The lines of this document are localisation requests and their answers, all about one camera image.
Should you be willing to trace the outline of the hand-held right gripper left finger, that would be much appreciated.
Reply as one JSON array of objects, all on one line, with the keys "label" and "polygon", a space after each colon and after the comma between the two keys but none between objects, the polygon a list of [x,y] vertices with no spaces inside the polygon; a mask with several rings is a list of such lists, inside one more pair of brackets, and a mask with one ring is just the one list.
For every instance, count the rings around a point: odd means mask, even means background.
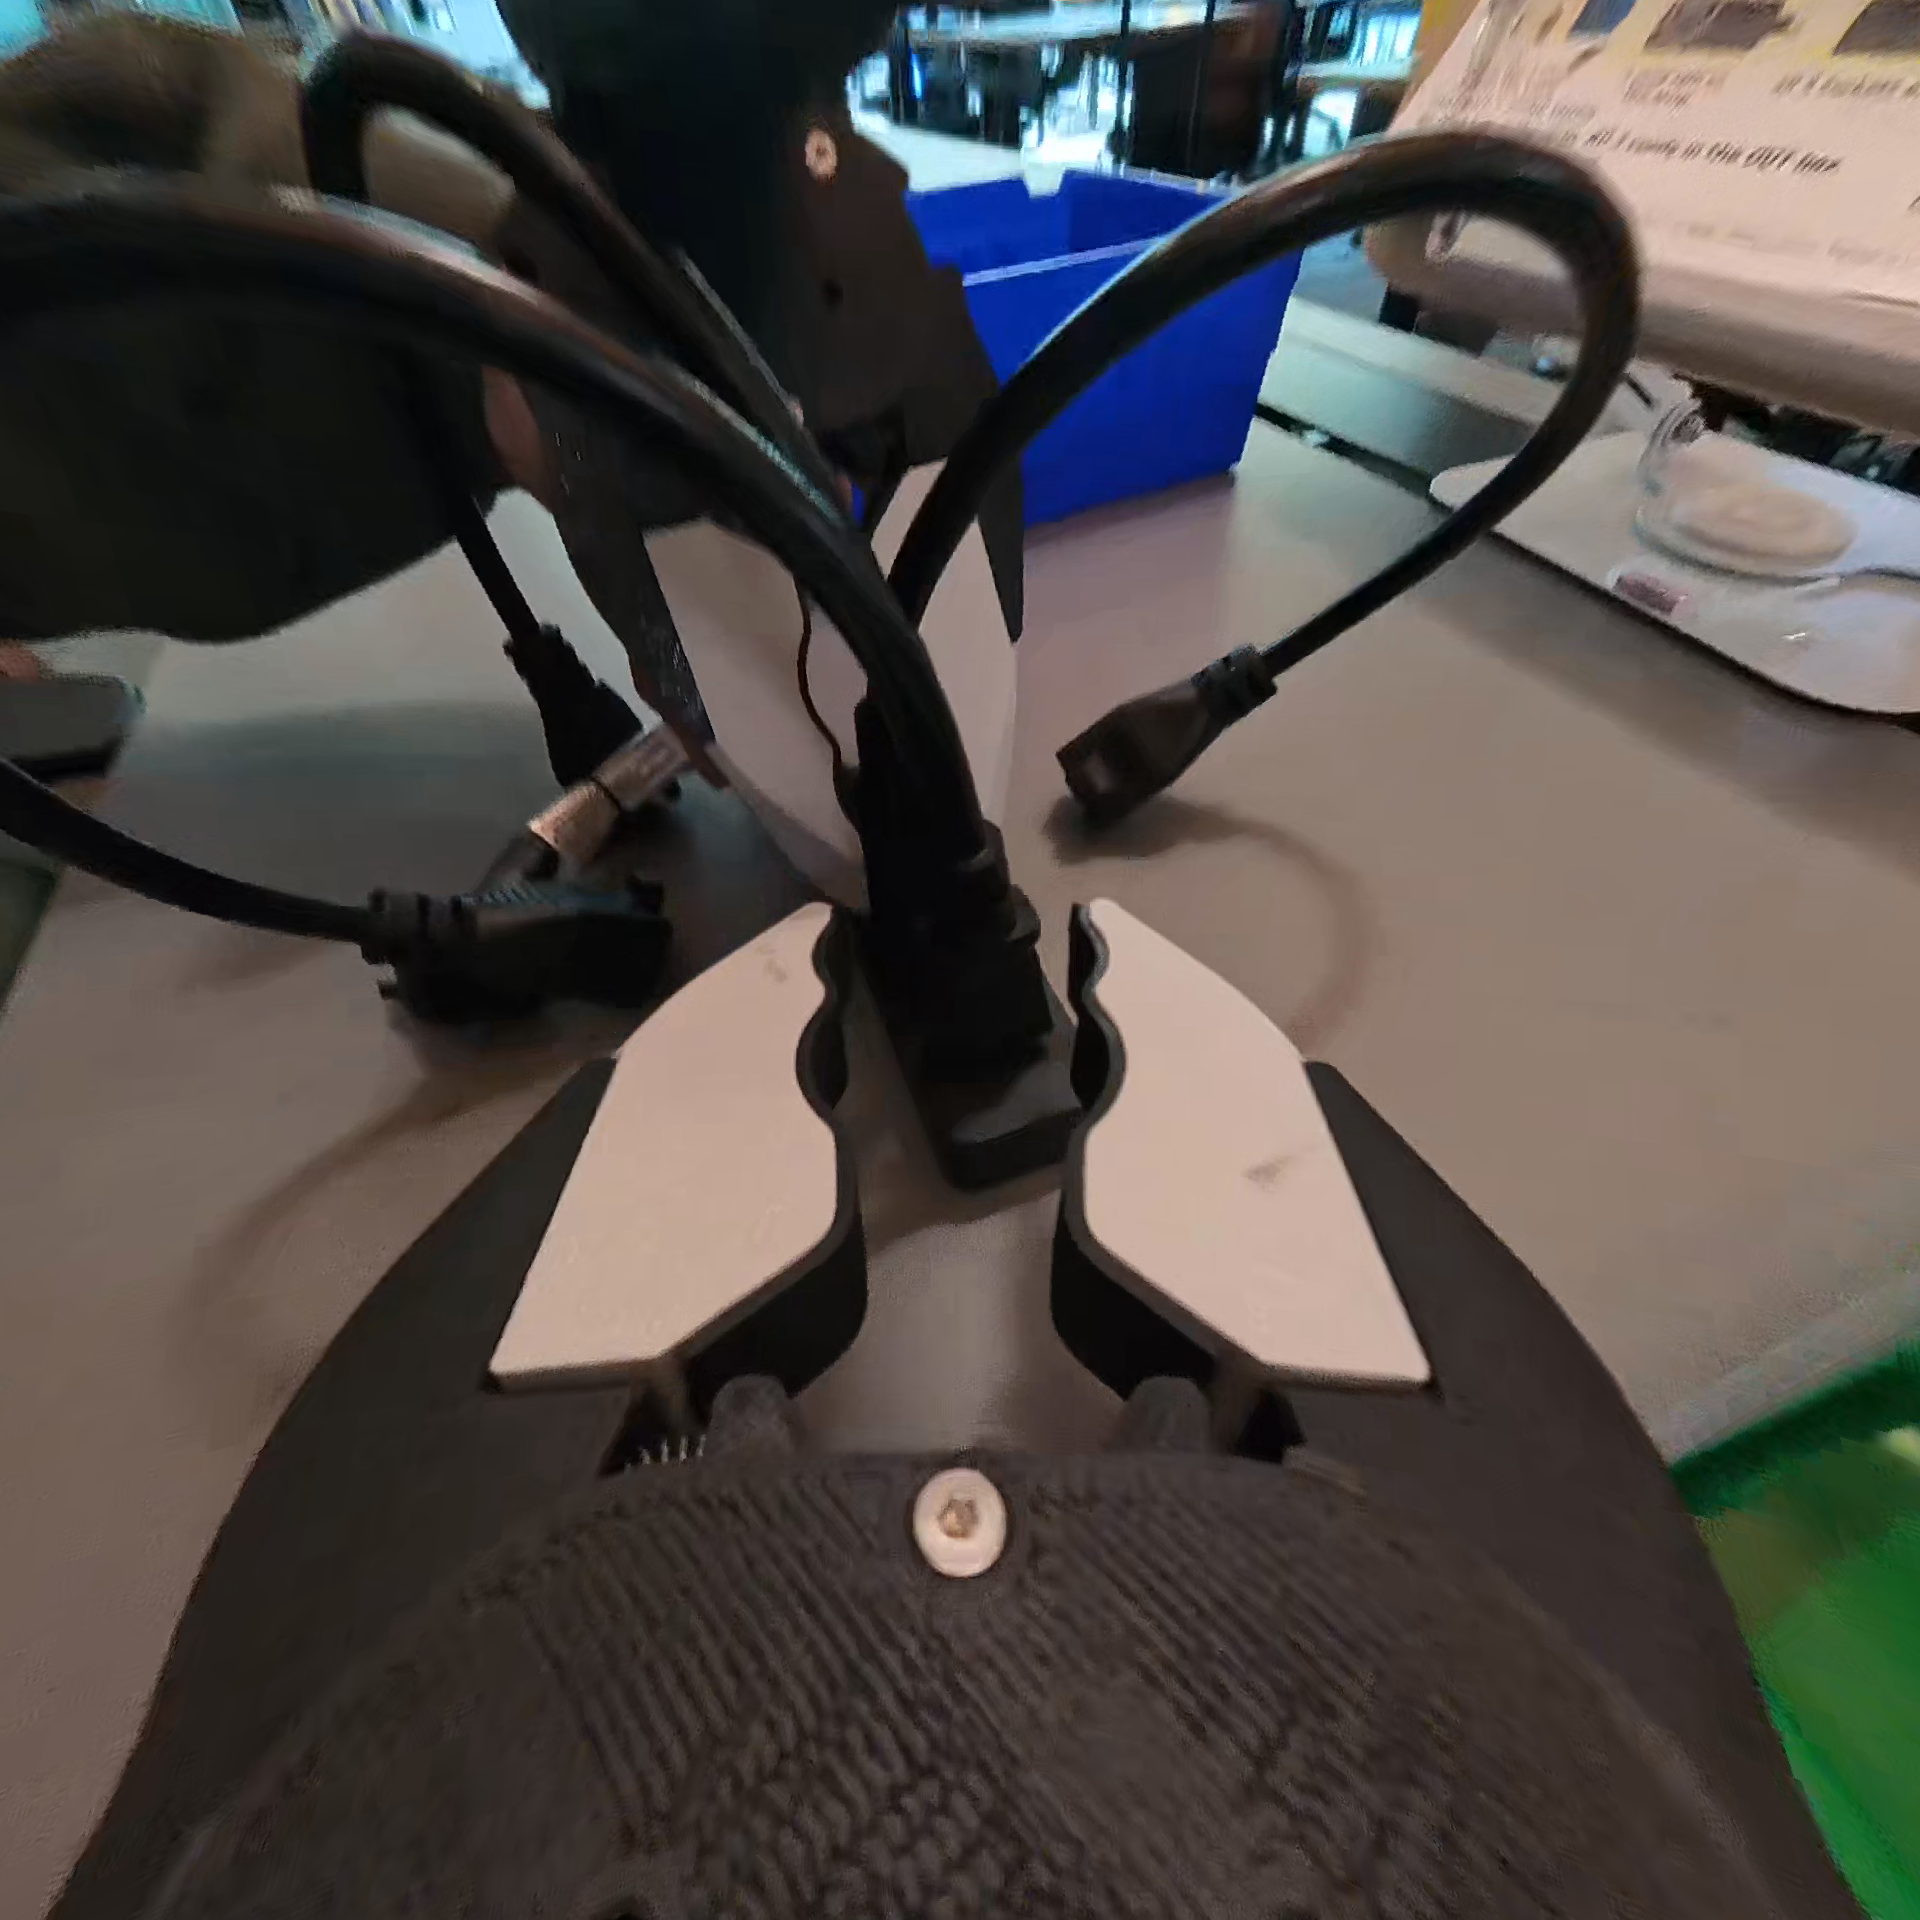
[{"label": "hand-held right gripper left finger", "polygon": [[865,1303],[847,1090],[847,923],[804,902],[622,1042],[489,1359],[500,1390],[788,1394]]}]

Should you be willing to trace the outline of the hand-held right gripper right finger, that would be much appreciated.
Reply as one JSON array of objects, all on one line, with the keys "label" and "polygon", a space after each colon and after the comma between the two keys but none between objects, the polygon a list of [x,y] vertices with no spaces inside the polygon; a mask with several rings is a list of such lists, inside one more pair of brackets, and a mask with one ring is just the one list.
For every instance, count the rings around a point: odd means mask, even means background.
[{"label": "hand-held right gripper right finger", "polygon": [[1418,1393],[1432,1364],[1308,1060],[1226,978],[1111,898],[1070,927],[1071,1090],[1050,1322],[1128,1397]]}]

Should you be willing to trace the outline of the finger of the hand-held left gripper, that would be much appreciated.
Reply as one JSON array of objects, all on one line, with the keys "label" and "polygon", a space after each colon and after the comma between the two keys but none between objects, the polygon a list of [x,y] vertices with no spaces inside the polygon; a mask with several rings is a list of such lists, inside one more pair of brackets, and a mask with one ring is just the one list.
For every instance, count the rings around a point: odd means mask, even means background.
[{"label": "finger of the hand-held left gripper", "polygon": [[[646,549],[710,718],[714,757],[783,859],[841,905],[868,901],[857,831],[832,791],[832,757],[807,690],[844,757],[865,682],[844,635],[756,545],[700,519],[650,532]],[[966,748],[980,806],[1000,825],[1016,732],[1016,652],[986,535],[954,549],[920,623]]]},{"label": "finger of the hand-held left gripper", "polygon": [[665,602],[649,535],[696,519],[689,489],[576,401],[517,387],[517,479],[558,525],[574,577],[616,639],[641,703],[710,786],[728,773]]}]

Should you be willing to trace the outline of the dark background tables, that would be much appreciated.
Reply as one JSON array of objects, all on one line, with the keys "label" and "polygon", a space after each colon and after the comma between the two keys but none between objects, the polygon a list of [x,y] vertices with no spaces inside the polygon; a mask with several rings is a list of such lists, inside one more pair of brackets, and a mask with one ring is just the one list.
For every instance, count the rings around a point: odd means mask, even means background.
[{"label": "dark background tables", "polygon": [[1253,180],[1383,133],[1421,31],[1402,2],[905,4],[860,101],[1039,163]]}]

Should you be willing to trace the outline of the dark flat object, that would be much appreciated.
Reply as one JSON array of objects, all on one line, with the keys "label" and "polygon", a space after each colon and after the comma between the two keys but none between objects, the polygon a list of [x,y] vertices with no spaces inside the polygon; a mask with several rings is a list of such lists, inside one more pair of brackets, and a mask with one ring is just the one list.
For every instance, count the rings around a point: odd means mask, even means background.
[{"label": "dark flat object", "polygon": [[109,773],[143,713],[113,676],[1,678],[1,762],[44,783]]}]

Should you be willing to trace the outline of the green object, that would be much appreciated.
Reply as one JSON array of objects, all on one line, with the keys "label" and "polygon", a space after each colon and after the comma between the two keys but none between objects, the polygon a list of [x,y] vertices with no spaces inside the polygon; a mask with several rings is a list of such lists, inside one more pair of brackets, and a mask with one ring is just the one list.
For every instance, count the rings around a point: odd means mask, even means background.
[{"label": "green object", "polygon": [[1917,1915],[1917,1346],[1680,1457],[1766,1716],[1868,1915]]}]

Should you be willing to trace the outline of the white tray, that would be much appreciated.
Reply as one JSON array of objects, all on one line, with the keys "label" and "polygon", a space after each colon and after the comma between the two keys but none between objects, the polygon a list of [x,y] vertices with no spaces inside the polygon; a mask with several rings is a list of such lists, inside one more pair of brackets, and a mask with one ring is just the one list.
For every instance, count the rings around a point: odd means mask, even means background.
[{"label": "white tray", "polygon": [[1799,701],[1914,721],[1912,495],[1766,455],[1776,486],[1822,500],[1850,522],[1853,539],[1810,573],[1725,569],[1640,531],[1640,451],[1629,435],[1585,443],[1497,537]]}]

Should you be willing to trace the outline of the clear glass dish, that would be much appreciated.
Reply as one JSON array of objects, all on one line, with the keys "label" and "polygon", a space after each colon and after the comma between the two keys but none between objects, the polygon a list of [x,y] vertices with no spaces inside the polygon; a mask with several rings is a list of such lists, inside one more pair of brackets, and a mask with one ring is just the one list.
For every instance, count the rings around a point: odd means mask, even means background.
[{"label": "clear glass dish", "polygon": [[1634,482],[1638,539],[1701,569],[1807,582],[1858,542],[1853,515],[1782,479],[1762,449],[1711,431],[1695,401],[1652,421]]}]

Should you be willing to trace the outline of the white paper sign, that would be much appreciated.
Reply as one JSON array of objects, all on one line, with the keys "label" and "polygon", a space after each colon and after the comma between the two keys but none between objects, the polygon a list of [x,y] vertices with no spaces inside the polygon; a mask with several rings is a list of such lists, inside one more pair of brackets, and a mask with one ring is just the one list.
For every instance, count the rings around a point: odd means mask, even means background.
[{"label": "white paper sign", "polygon": [[1477,4],[1391,134],[1455,129],[1606,183],[1647,359],[1914,436],[1914,2]]}]

